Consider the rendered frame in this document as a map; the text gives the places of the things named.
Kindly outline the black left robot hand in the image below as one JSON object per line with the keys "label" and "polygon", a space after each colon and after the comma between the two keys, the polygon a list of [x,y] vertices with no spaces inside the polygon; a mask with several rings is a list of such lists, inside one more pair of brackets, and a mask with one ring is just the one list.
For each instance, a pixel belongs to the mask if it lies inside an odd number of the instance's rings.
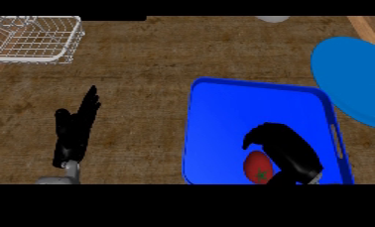
{"label": "black left robot hand", "polygon": [[91,86],[75,113],[68,109],[56,110],[57,142],[53,156],[53,167],[63,169],[68,161],[81,162],[87,152],[94,116],[100,107],[96,87]]}

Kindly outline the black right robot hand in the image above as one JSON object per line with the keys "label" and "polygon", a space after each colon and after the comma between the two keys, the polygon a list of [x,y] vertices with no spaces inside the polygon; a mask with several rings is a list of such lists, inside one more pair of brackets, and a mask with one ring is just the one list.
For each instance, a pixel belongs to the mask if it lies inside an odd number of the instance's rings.
{"label": "black right robot hand", "polygon": [[252,128],[245,135],[242,149],[245,150],[251,144],[262,146],[280,169],[267,185],[307,184],[308,173],[323,171],[313,147],[286,124],[265,122]]}

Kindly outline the red tomato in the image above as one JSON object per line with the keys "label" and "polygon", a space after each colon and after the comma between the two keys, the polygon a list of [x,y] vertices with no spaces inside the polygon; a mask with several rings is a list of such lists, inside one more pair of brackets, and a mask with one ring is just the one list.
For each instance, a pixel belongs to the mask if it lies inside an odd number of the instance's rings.
{"label": "red tomato", "polygon": [[249,152],[243,161],[243,173],[254,184],[267,184],[274,176],[270,158],[261,151]]}

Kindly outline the blue tray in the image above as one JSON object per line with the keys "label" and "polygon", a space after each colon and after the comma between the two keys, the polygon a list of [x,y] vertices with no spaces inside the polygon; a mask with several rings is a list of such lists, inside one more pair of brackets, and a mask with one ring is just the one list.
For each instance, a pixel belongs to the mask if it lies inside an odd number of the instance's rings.
{"label": "blue tray", "polygon": [[327,95],[314,87],[200,77],[192,83],[181,173],[190,184],[248,184],[242,148],[258,125],[286,124],[313,147],[321,184],[354,182]]}

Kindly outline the blue plate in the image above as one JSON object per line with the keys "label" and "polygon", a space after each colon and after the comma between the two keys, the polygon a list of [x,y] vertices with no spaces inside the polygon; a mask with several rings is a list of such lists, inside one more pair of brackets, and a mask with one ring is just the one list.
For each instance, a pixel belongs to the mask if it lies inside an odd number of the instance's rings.
{"label": "blue plate", "polygon": [[351,37],[323,40],[310,54],[310,71],[341,112],[375,128],[375,44]]}

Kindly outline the pale grey round object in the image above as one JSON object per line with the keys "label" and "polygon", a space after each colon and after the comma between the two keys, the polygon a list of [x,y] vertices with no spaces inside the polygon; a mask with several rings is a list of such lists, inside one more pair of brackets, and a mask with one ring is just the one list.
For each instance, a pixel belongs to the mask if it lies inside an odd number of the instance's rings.
{"label": "pale grey round object", "polygon": [[289,16],[257,16],[257,18],[267,23],[280,23],[288,20]]}

